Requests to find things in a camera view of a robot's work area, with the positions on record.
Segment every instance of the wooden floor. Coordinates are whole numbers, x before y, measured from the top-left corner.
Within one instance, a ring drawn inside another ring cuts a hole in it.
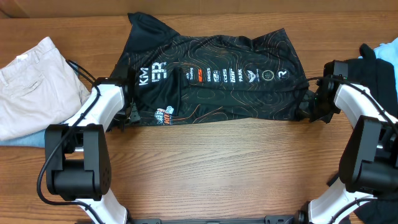
[[[356,58],[364,42],[376,47],[398,37],[396,12],[158,18],[193,36],[254,38],[284,27],[309,78],[322,75],[323,65],[334,59]],[[49,36],[65,58],[96,77],[107,77],[130,28],[127,17],[0,19],[0,67]],[[327,189],[351,132],[343,114],[330,124],[242,119],[116,130],[106,134],[111,188],[134,218],[290,214]],[[43,163],[43,149],[0,148],[0,223],[88,219],[78,207],[54,207],[39,200],[35,184]]]

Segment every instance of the black jersey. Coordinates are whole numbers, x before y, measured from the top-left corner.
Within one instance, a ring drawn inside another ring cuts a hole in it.
[[[139,125],[297,119],[308,87],[292,91],[305,75],[285,30],[255,39],[189,37],[146,14],[129,19],[131,33],[111,76],[134,74]]]

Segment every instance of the blue fabric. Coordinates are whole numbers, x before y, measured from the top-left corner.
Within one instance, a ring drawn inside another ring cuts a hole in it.
[[[380,44],[380,47],[374,49],[376,58],[390,62],[394,66],[396,76],[396,90],[398,93],[398,38],[388,44]]]
[[[44,147],[44,132],[45,130],[41,130],[23,137],[0,141],[0,146]]]

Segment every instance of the round logo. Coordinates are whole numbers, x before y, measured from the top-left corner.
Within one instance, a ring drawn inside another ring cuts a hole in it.
[[[270,71],[270,70],[266,70],[262,72],[262,78],[265,81],[271,81],[274,78],[274,72]]]
[[[289,71],[286,69],[281,69],[278,71],[278,78],[281,80],[286,80],[289,77]]]

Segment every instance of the blue cloth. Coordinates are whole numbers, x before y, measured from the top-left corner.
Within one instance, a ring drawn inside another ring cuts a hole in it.
[[[396,90],[398,93],[398,38],[388,44],[380,44],[380,47],[374,49],[376,58],[390,62],[394,66],[396,76]]]
[[[44,133],[45,129],[19,138],[0,141],[0,146],[44,147]]]

